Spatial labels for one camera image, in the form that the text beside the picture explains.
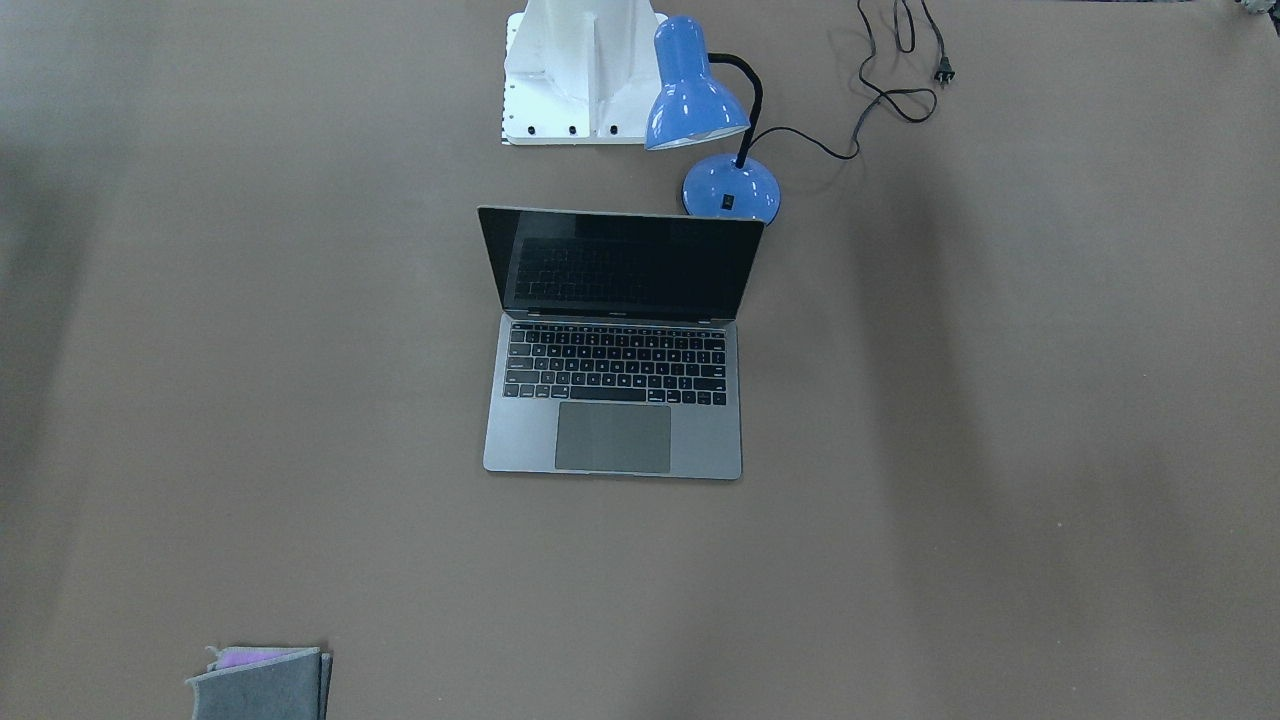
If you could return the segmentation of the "grey laptop computer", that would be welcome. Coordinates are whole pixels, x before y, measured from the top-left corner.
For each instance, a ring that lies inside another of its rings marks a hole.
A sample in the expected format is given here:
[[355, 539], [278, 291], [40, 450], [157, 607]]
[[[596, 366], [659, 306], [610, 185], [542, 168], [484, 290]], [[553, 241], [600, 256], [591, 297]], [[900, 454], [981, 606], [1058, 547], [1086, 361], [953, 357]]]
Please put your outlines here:
[[758, 219], [484, 205], [502, 316], [489, 471], [735, 482]]

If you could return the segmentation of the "blue desk lamp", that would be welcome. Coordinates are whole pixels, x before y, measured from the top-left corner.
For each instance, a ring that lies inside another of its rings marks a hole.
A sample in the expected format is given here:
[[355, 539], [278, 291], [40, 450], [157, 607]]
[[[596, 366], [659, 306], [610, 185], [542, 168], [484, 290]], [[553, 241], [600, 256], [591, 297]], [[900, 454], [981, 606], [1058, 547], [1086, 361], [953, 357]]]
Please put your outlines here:
[[[653, 44], [660, 91], [649, 111], [645, 149], [671, 150], [730, 137], [740, 141], [737, 151], [704, 158], [690, 168], [681, 184], [685, 211], [771, 224], [781, 205], [780, 182], [749, 155], [762, 114], [758, 73], [740, 56], [710, 53], [701, 24], [690, 15], [662, 20]], [[714, 77], [714, 64], [735, 67], [748, 78], [753, 90], [749, 109]]]

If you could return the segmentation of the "grey folded cloth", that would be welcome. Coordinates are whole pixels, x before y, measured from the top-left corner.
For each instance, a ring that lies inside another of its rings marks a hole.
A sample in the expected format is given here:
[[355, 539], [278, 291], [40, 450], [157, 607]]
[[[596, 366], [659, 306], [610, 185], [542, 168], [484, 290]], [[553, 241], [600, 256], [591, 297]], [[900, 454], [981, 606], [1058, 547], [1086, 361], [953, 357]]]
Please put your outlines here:
[[332, 655], [319, 648], [269, 664], [205, 671], [186, 684], [193, 694], [192, 719], [324, 719], [330, 679]]

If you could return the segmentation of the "purple folded cloth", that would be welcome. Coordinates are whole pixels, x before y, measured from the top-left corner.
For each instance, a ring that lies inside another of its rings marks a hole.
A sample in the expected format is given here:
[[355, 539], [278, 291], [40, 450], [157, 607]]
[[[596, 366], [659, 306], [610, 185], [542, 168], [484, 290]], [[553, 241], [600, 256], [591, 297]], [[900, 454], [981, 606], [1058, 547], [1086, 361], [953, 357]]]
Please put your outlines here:
[[207, 673], [224, 669], [250, 666], [255, 664], [269, 664], [278, 659], [291, 659], [303, 653], [316, 653], [316, 647], [259, 647], [259, 646], [228, 646], [215, 648], [209, 646], [214, 661], [207, 665]]

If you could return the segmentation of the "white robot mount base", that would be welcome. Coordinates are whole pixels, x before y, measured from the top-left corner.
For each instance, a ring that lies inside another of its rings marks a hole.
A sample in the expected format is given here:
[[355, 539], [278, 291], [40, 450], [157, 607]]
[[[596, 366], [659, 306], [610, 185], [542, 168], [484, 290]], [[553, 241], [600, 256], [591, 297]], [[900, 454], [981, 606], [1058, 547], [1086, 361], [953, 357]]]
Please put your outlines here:
[[511, 14], [502, 142], [644, 145], [666, 18], [649, 1], [530, 1]]

